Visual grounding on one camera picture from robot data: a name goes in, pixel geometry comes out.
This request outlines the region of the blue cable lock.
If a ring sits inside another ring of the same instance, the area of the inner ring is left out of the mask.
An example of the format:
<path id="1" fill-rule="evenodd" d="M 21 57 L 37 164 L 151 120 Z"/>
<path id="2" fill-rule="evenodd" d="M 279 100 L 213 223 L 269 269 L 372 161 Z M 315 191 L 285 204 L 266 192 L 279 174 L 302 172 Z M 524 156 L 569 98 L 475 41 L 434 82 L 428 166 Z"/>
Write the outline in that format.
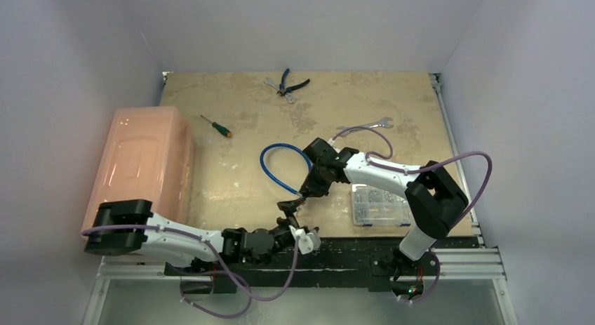
<path id="1" fill-rule="evenodd" d="M 284 142 L 264 147 L 258 162 L 274 184 L 298 196 L 300 181 L 312 169 L 312 162 L 299 147 Z"/>

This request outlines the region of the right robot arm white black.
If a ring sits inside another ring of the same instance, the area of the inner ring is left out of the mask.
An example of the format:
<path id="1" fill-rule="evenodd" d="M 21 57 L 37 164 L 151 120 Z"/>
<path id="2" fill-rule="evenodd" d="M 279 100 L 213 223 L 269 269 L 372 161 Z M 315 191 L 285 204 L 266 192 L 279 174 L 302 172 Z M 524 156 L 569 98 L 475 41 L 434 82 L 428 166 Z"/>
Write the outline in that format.
<path id="1" fill-rule="evenodd" d="M 435 161 L 399 166 L 368 159 L 350 147 L 337 151 L 320 138 L 303 152 L 312 167 L 299 190 L 302 197 L 326 196 L 333 183 L 347 183 L 371 186 L 407 201 L 415 224 L 394 254 L 395 267 L 404 274 L 417 269 L 424 253 L 448 236 L 469 204 L 449 172 Z"/>

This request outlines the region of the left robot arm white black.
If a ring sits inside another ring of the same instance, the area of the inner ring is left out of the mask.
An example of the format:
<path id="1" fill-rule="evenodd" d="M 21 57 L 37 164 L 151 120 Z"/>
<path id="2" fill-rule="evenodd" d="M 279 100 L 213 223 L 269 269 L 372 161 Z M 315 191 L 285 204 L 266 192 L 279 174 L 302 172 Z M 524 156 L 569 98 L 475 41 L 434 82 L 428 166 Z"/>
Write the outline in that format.
<path id="1" fill-rule="evenodd" d="M 271 230 L 204 230 L 174 222 L 152 210 L 145 199 L 99 205 L 91 227 L 82 230 L 85 252 L 99 256 L 140 254 L 164 260 L 190 274 L 203 274 L 209 263 L 268 263 L 274 254 L 296 247 L 302 255 L 317 251 L 317 229 L 299 226 L 297 201 L 282 201 L 286 214 Z"/>

